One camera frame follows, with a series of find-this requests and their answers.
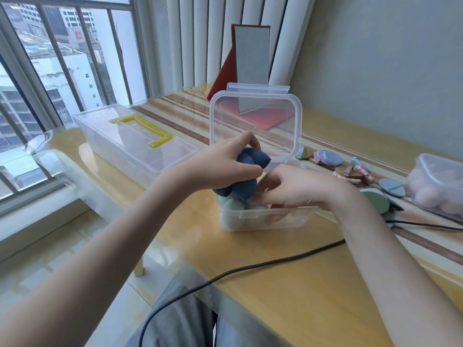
wooden table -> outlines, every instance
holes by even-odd
[[[204,87],[187,90],[133,108],[161,128],[203,147],[209,143],[204,91]],[[396,180],[404,180],[414,158],[428,152],[310,110],[304,111],[302,139],[308,148],[332,149],[346,160],[356,155],[377,177]],[[63,175],[102,216],[115,218],[143,192],[95,155],[78,128],[55,133],[46,149],[37,156],[56,154]],[[309,162],[306,167],[330,173]],[[312,216],[299,229],[229,233],[220,229],[214,202],[212,191],[189,197],[166,221],[149,249],[159,254],[153,258],[173,273],[188,268],[190,274],[182,277],[187,286],[231,268],[298,254],[342,238],[329,213]],[[418,209],[407,199],[397,202],[406,209],[399,216],[402,219],[455,225]],[[461,234],[417,227],[397,227],[394,231],[462,309]],[[295,346],[392,345],[346,245],[300,261],[234,275],[218,281],[208,294],[200,293],[199,297],[249,340],[266,346],[276,339]]]

clear plastic container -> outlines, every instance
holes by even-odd
[[[75,122],[92,151],[145,189],[198,150],[120,104],[80,113]]]
[[[420,208],[463,221],[463,163],[424,153],[416,159],[406,186]]]
[[[289,87],[229,83],[210,103],[210,143],[251,130],[271,158],[268,173],[279,164],[304,168],[295,156],[300,147],[302,105]],[[230,210],[217,201],[221,226],[228,231],[302,227],[317,207]]]

hand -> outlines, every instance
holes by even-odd
[[[352,186],[333,175],[308,169],[279,165],[259,182],[248,202],[272,204],[272,208],[319,206],[330,209],[345,189]]]
[[[262,175],[262,168],[236,161],[247,145],[260,149],[259,141],[251,131],[215,143],[181,165],[188,170],[197,190],[220,189],[238,181],[257,179]]]

yellow handle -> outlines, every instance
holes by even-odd
[[[148,122],[147,120],[145,120],[145,119],[143,119],[142,117],[139,117],[139,116],[135,116],[135,115],[133,115],[133,116],[125,116],[125,117],[122,117],[122,118],[119,118],[119,119],[114,119],[111,123],[117,124],[117,123],[127,123],[127,122],[131,122],[131,121],[137,122],[142,127],[146,128],[149,131],[151,131],[152,133],[155,133],[156,135],[159,135],[159,136],[162,137],[158,141],[153,141],[153,142],[149,143],[148,146],[151,147],[151,148],[159,147],[163,143],[165,143],[165,142],[169,141],[170,139],[172,139],[172,134],[171,133],[166,132],[164,129],[159,128],[157,125],[154,125],[153,123]]]

gray pants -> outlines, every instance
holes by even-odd
[[[175,278],[167,285],[153,310],[187,291]],[[216,347],[251,347],[234,328],[221,319],[195,294],[183,297],[161,310],[148,324],[143,336],[145,347],[213,347],[216,325]],[[126,347],[138,347],[143,324],[127,342]]]

